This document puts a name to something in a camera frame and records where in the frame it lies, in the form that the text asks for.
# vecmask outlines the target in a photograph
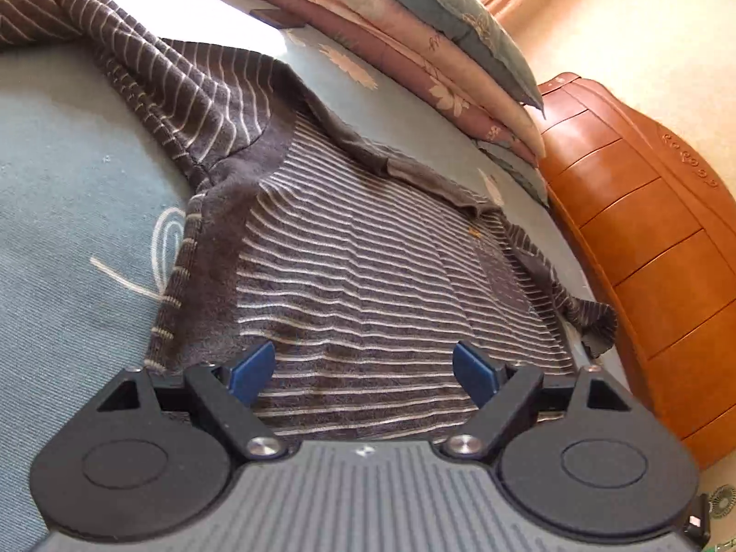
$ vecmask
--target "black device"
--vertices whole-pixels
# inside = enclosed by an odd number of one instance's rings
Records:
[[[38,552],[698,550],[690,454],[599,366],[507,367],[460,342],[479,407],[447,440],[287,447],[249,409],[270,342],[223,366],[113,378],[36,456]],[[191,423],[165,411],[187,412]],[[544,411],[564,411],[537,422]]]

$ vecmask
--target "brown leather bed frame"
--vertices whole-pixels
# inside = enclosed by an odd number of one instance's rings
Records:
[[[709,466],[736,448],[736,202],[601,84],[563,73],[540,87],[553,215],[619,313],[632,391]]]

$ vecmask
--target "bed sheet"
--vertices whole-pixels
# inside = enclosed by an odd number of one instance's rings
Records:
[[[490,177],[572,294],[592,296],[544,208],[430,106],[319,31],[256,21],[245,12],[270,8],[258,0],[117,1],[159,35],[288,62],[364,136],[468,188],[484,192]],[[222,22],[198,23],[213,8]],[[11,368],[0,375],[0,550],[22,550],[43,534],[29,463],[120,366],[142,359],[188,189],[81,46],[0,55],[0,125],[0,350]],[[131,159],[137,171],[126,172]]]

